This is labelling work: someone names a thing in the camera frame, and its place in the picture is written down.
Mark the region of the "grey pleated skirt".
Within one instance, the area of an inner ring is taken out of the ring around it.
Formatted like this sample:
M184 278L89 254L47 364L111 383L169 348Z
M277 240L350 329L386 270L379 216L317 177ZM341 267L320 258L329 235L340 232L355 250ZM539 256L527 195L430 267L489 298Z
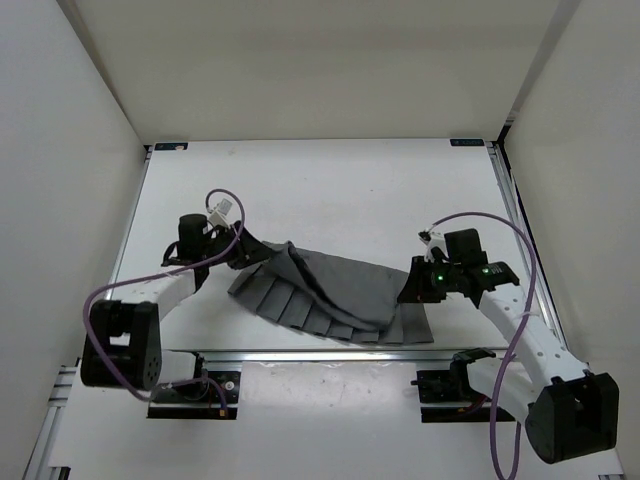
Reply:
M272 244L275 255L241 271L228 294L242 308L274 324L349 344L431 344L420 304L397 297L402 270Z

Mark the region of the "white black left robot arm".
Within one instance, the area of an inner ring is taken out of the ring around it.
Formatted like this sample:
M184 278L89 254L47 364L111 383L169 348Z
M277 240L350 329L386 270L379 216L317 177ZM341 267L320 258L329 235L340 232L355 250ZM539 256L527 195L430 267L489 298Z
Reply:
M182 301L197 293L214 266L243 270L275 255L237 221L211 223L204 214L179 219L178 240L167 247L161 270L121 298L92 301L85 321L81 380L89 387L132 387L150 391L175 382L188 400L206 395L210 377L190 365L166 375L160 323Z

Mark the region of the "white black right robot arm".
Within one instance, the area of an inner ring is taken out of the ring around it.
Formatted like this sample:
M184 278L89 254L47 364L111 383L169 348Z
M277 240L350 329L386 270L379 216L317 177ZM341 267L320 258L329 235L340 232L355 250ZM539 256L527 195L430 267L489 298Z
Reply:
M415 256L402 304L440 303L453 293L469 299L514 350L523 372L503 368L496 353L473 348L456 353L444 380L419 376L432 400L449 390L460 399L484 396L523 427L537 456L554 464L617 443L619 387L607 373L595 374L570 353L527 305L514 271L492 262L474 229L446 234L423 231L423 256Z

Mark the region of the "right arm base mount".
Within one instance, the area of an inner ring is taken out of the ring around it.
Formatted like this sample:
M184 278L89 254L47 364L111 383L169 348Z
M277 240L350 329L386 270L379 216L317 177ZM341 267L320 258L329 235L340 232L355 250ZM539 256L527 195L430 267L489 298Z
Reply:
M468 410L478 409L490 397L471 387L467 369L480 360L496 358L496 353L486 348L463 350L453 355L448 370L418 370L411 385L417 387L421 403L470 400Z

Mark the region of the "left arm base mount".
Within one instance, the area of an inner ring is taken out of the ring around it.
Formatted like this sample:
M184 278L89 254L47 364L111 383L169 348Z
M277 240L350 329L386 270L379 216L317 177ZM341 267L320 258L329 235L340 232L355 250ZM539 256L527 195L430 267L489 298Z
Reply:
M211 365L201 353L164 351L149 418L232 420L237 416L241 371Z

